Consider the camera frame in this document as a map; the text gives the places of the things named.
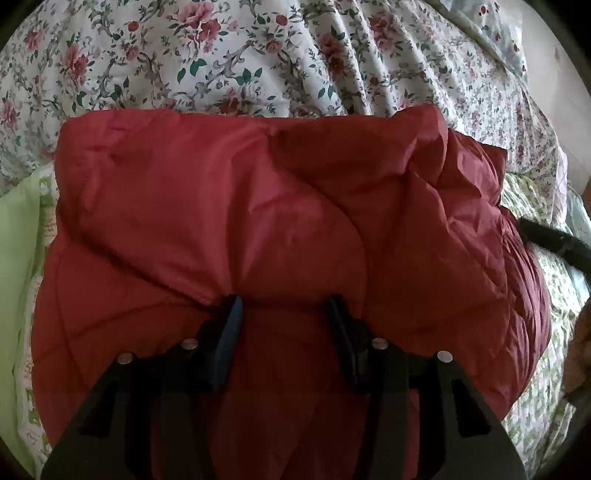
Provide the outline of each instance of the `bed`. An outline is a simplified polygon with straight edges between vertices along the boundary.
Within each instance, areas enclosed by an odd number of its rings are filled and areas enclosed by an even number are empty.
[[[72,116],[107,108],[390,116],[434,103],[452,128],[507,149],[502,204],[516,216],[565,230],[576,218],[585,228],[589,218],[584,209],[573,213],[576,195],[567,194],[566,157],[527,92],[519,38],[502,9],[464,0],[458,15],[442,8],[452,2],[430,3],[436,9],[418,0],[48,0],[19,26],[0,53],[0,202],[18,193],[34,208],[29,223],[15,227],[36,237],[11,337],[12,449],[29,472],[39,476],[51,450],[31,387],[30,329],[57,231],[52,154]],[[561,399],[561,369],[589,295],[563,262],[537,255],[552,337],[504,420],[530,475],[556,451],[573,414]]]

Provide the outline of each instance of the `light green fabric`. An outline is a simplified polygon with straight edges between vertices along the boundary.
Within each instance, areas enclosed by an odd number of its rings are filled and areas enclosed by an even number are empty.
[[[14,371],[37,249],[39,192],[36,172],[0,199],[0,436],[31,474],[33,459],[18,435],[21,402]]]

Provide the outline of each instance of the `pillow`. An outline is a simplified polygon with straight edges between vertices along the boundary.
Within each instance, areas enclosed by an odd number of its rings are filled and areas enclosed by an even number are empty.
[[[426,0],[448,20],[527,83],[527,65],[521,46],[521,21],[494,1]]]

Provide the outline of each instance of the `red quilted fabric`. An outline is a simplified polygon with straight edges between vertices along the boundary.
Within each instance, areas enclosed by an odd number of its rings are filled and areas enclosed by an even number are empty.
[[[118,353],[164,352],[229,293],[243,332],[226,392],[204,407],[220,480],[351,478],[365,399],[339,372],[332,293],[406,351],[452,352],[503,417],[550,333],[540,268],[498,205],[505,160],[433,106],[69,120],[33,328],[50,442]]]

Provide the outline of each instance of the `green floral fabric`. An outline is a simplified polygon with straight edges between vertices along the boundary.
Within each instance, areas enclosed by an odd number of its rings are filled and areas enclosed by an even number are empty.
[[[56,203],[59,196],[53,163],[43,167],[39,175],[39,215],[40,231],[37,235],[37,252],[33,266],[33,276],[26,292],[25,327],[21,332],[22,350],[18,355],[15,369],[17,398],[22,402],[18,419],[18,434],[25,442],[34,462],[35,476],[38,478],[41,468],[51,452],[51,446],[45,435],[41,419],[35,406],[33,394],[31,354],[31,328],[33,325],[37,292],[43,280],[43,264],[47,248],[57,235]]]
[[[506,175],[501,204],[516,217],[549,220],[543,195],[525,176]],[[565,224],[558,227],[568,231]],[[563,365],[574,323],[589,295],[586,289],[577,291],[564,261],[534,249],[550,292],[552,333],[528,387],[503,421],[530,477],[562,444],[574,413],[561,392]]]

